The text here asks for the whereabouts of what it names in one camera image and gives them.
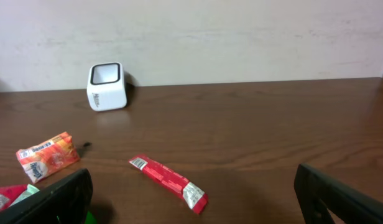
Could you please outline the red snack packet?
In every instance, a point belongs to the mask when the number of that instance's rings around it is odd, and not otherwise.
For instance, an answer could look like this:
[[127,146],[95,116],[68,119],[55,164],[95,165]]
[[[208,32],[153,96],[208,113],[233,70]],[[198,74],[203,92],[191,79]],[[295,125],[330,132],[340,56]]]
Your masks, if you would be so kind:
[[0,212],[7,209],[26,190],[27,185],[0,187]]

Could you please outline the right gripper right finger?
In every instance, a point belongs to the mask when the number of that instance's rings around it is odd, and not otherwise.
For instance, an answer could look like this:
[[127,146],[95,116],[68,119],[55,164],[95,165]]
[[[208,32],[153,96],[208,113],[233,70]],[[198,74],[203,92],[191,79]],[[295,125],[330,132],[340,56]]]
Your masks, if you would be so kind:
[[383,223],[383,203],[306,165],[300,164],[294,190],[305,223]]

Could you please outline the green-lid white jar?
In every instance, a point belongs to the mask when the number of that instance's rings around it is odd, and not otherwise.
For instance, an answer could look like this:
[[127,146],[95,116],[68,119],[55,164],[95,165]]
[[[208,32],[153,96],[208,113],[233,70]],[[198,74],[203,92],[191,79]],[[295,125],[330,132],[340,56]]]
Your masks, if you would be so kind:
[[87,212],[84,224],[98,224],[91,212]]

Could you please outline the orange white small packet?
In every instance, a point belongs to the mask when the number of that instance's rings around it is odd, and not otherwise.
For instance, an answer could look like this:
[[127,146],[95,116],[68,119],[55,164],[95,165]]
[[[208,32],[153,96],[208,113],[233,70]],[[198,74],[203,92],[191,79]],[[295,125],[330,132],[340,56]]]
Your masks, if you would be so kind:
[[20,149],[16,157],[33,184],[80,160],[72,136],[67,132],[27,149]]

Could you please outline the teal white snack packet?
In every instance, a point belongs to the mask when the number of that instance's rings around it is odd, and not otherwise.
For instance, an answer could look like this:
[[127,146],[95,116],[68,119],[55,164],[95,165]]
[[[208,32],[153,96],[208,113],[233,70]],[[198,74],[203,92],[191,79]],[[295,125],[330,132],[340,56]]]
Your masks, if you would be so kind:
[[16,199],[15,201],[13,201],[10,206],[13,206],[23,200],[25,200],[26,198],[30,197],[31,195],[33,194],[36,194],[37,192],[39,192],[39,189],[31,184],[28,184],[27,185],[27,188],[23,191],[23,193],[21,193]]

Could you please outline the small red wrapper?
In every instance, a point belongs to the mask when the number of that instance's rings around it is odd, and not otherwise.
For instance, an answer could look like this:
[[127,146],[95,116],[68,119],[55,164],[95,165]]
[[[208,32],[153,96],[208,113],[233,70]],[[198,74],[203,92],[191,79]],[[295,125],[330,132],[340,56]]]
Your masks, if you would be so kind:
[[196,214],[199,215],[207,206],[208,195],[186,177],[178,174],[167,166],[145,155],[137,155],[130,159],[129,163],[150,179],[182,199],[189,209]]

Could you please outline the white barcode scanner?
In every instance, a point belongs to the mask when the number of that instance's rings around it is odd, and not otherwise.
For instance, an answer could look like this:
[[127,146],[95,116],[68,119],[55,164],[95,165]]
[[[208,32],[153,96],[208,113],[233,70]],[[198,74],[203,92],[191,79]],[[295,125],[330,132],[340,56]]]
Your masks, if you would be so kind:
[[119,62],[93,65],[90,68],[86,94],[94,111],[124,108],[127,105],[126,78]]

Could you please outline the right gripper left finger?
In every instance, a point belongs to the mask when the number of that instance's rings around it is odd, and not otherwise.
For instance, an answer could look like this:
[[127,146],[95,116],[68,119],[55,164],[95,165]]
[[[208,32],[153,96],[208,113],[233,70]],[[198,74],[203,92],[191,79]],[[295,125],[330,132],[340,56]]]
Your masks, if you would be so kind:
[[88,169],[80,169],[0,212],[0,224],[84,224],[93,195]]

